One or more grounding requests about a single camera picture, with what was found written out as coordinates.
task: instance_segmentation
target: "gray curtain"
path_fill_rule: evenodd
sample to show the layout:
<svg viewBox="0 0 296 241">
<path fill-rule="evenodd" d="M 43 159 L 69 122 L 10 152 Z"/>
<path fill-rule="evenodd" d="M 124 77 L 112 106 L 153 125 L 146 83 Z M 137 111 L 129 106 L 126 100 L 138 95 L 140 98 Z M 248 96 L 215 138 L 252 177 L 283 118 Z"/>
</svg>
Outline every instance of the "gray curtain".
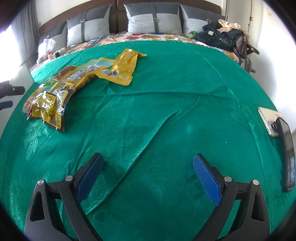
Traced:
<svg viewBox="0 0 296 241">
<path fill-rule="evenodd" d="M 36 63 L 38 57 L 38 20 L 35 0 L 31 0 L 11 23 L 12 32 L 18 43 L 21 62 L 28 67 Z"/>
</svg>

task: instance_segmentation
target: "plastic bag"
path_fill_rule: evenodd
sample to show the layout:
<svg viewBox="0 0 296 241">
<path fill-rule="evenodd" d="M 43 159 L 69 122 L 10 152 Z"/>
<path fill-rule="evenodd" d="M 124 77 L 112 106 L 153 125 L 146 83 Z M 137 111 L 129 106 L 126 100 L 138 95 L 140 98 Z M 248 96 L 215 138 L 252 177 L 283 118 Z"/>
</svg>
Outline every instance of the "plastic bag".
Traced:
<svg viewBox="0 0 296 241">
<path fill-rule="evenodd" d="M 24 113 L 28 113 L 30 105 L 32 104 L 32 101 L 36 98 L 37 95 L 40 93 L 47 91 L 49 93 L 52 93 L 55 88 L 60 85 L 60 83 L 63 81 L 64 77 L 67 77 L 67 75 L 70 74 L 71 71 L 73 71 L 77 66 L 69 65 L 60 70 L 55 77 L 51 77 L 47 79 L 43 84 L 41 84 L 26 100 L 22 111 Z"/>
<path fill-rule="evenodd" d="M 38 46 L 38 59 L 37 64 L 41 64 L 47 60 L 47 54 L 54 48 L 56 41 L 53 39 L 44 39 L 43 43 Z"/>
<path fill-rule="evenodd" d="M 125 49 L 115 59 L 111 69 L 96 71 L 96 75 L 116 84 L 129 85 L 133 78 L 132 74 L 136 68 L 137 60 L 142 56 L 146 56 L 146 54 L 132 49 Z"/>
<path fill-rule="evenodd" d="M 58 131 L 64 131 L 64 111 L 71 95 L 88 84 L 91 78 L 95 76 L 95 71 L 107 68 L 113 62 L 114 60 L 100 58 L 99 60 L 91 60 L 83 66 L 76 67 L 67 73 L 58 82 L 59 84 L 55 84 L 54 87 L 51 86 L 47 91 L 44 90 L 36 95 L 31 102 L 26 118 L 41 119 L 48 126 Z"/>
</svg>

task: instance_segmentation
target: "gray strap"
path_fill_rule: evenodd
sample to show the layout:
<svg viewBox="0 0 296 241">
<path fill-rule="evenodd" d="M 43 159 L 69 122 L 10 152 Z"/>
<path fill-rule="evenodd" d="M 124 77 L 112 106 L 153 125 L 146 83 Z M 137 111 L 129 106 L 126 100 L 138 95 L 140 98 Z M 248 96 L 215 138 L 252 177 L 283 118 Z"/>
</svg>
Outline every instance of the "gray strap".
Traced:
<svg viewBox="0 0 296 241">
<path fill-rule="evenodd" d="M 51 32 L 52 32 L 52 29 L 49 31 L 49 34 L 48 34 L 48 36 L 46 37 L 46 39 L 50 38 L 50 34 L 51 34 Z"/>
<path fill-rule="evenodd" d="M 207 24 L 211 23 L 212 21 L 211 21 L 211 17 L 210 17 L 209 12 L 206 11 L 206 12 L 205 12 L 205 15 L 206 15 L 206 17 L 207 17 Z"/>
<path fill-rule="evenodd" d="M 152 17 L 153 17 L 153 22 L 154 22 L 154 31 L 155 31 L 156 34 L 159 34 L 158 19 L 157 19 L 157 15 L 156 15 L 155 5 L 154 5 L 153 2 L 151 2 L 150 6 L 151 6 Z"/>
<path fill-rule="evenodd" d="M 84 23 L 85 23 L 85 16 L 86 16 L 87 11 L 83 14 L 82 19 L 80 20 L 81 22 L 81 40 L 84 43 L 85 42 L 85 36 L 84 36 Z"/>
</svg>

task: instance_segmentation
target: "brown headboard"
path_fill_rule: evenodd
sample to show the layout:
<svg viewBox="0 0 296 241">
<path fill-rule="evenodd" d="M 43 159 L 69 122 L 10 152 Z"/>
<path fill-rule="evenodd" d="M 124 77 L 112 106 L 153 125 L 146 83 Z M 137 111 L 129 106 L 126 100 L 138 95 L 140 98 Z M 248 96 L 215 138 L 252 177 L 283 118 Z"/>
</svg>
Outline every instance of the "brown headboard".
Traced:
<svg viewBox="0 0 296 241">
<path fill-rule="evenodd" d="M 221 7 L 204 0 L 91 0 L 79 4 L 67 11 L 55 16 L 45 24 L 39 27 L 39 35 L 43 35 L 49 30 L 53 29 L 58 24 L 66 21 L 68 18 L 74 17 L 79 13 L 88 11 L 90 9 L 101 7 L 104 5 L 112 4 L 110 9 L 110 33 L 119 33 L 122 31 L 127 31 L 128 29 L 128 19 L 126 16 L 126 9 L 123 4 L 127 3 L 137 3 L 137 2 L 179 2 L 180 4 L 188 5 L 191 7 L 201 8 L 207 11 L 221 14 Z"/>
</svg>

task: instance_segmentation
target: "sunlight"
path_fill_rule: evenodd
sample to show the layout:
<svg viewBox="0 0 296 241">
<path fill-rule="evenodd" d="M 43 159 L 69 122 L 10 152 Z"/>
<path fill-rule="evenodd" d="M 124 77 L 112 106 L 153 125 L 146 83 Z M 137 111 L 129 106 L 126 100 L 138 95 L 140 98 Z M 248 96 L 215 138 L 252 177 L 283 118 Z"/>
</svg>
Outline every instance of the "sunlight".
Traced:
<svg viewBox="0 0 296 241">
<path fill-rule="evenodd" d="M 20 54 L 11 26 L 0 34 L 0 82 L 16 76 L 20 66 Z"/>
</svg>

